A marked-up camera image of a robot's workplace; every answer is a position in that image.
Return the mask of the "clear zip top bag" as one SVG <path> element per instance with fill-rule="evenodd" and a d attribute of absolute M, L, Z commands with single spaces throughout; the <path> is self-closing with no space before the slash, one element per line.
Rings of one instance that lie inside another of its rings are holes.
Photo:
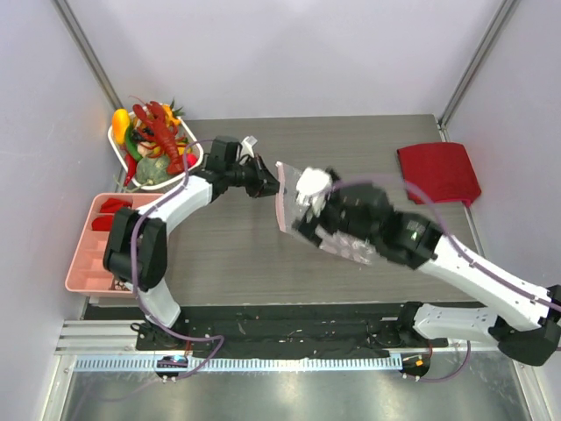
<path fill-rule="evenodd" d="M 323 191 L 333 185 L 333 177 L 320 168 L 300 170 L 280 161 L 276 168 L 280 189 L 275 211 L 280 231 L 326 253 L 371 266 L 377 258 L 373 246 L 349 234 L 330 234 L 320 225 L 313 225 L 320 207 L 327 204 Z"/>

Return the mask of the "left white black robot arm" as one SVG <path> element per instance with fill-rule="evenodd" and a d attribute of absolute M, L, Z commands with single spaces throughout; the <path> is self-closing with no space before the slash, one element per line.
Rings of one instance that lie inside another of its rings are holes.
<path fill-rule="evenodd" d="M 242 188 L 251 198 L 278 193 L 280 183 L 255 153 L 256 143 L 253 136 L 218 136 L 210 141 L 204 163 L 187 170 L 163 196 L 136 210 L 115 213 L 103 267 L 130 290 L 145 314 L 146 327 L 166 349 L 178 349 L 191 339 L 185 315 L 165 280 L 168 236 L 230 188 Z"/>

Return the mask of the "red plastic lobster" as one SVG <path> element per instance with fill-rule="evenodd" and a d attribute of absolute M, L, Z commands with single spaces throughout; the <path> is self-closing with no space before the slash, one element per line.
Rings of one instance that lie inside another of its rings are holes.
<path fill-rule="evenodd" d="M 132 112 L 135 117 L 140 121 L 145 129 L 148 130 L 147 136 L 149 138 L 149 146 L 147 149 L 152 149 L 155 146 L 160 146 L 163 154 L 166 155 L 170 163 L 167 166 L 167 172 L 170 175 L 178 175 L 185 170 L 184 160 L 179 152 L 180 147 L 186 147 L 185 136 L 177 138 L 178 128 L 175 126 L 168 126 L 166 122 L 166 113 L 164 112 L 161 103 L 150 101 L 148 103 L 135 103 L 132 106 Z"/>

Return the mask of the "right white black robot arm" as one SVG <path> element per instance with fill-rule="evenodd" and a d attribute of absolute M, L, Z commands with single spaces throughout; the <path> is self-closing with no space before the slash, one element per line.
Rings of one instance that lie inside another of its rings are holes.
<path fill-rule="evenodd" d="M 478 308 L 406 303 L 397 339 L 416 346 L 462 339 L 496 346 L 507 357 L 542 366 L 560 348 L 560 288 L 510 274 L 424 215 L 397 210 L 373 182 L 342 182 L 332 169 L 306 168 L 295 182 L 302 214 L 291 223 L 328 253 L 367 264 L 373 256 L 434 276 L 479 302 Z"/>

